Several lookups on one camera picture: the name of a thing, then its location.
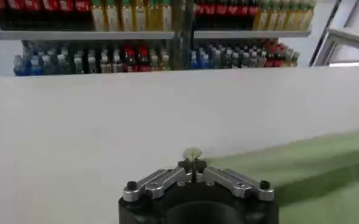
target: metal shelf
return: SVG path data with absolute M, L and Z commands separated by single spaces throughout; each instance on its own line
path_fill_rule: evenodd
M 174 32 L 3 31 L 0 40 L 168 40 Z
M 281 38 L 281 37 L 307 37 L 311 30 L 307 31 L 194 31 L 194 39 L 240 39 L 240 38 Z

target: black screw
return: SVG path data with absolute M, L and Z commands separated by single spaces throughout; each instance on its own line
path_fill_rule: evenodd
M 134 191 L 134 190 L 136 190 L 137 182 L 136 181 L 129 181 L 126 184 L 126 187 L 128 188 L 129 191 Z
M 261 189 L 261 190 L 268 190 L 268 189 L 270 189 L 270 182 L 268 182 L 268 181 L 266 181 L 266 180 L 260 181 L 260 189 Z

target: green cloth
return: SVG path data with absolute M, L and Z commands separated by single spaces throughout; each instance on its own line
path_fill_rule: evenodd
M 206 160 L 269 180 L 281 224 L 359 223 L 359 131 Z

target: store shelf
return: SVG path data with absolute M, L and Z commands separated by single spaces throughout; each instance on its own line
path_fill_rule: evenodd
M 346 44 L 359 48 L 359 31 L 351 28 L 329 29 L 330 39 L 337 44 Z
M 240 38 L 281 38 L 281 37 L 307 37 L 307 31 L 194 31 L 194 39 L 240 39 Z
M 0 40 L 167 40 L 174 32 L 3 31 Z

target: white table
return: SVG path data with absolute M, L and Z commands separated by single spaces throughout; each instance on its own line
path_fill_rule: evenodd
M 0 78 L 0 224 L 116 224 L 129 180 L 359 129 L 359 68 Z

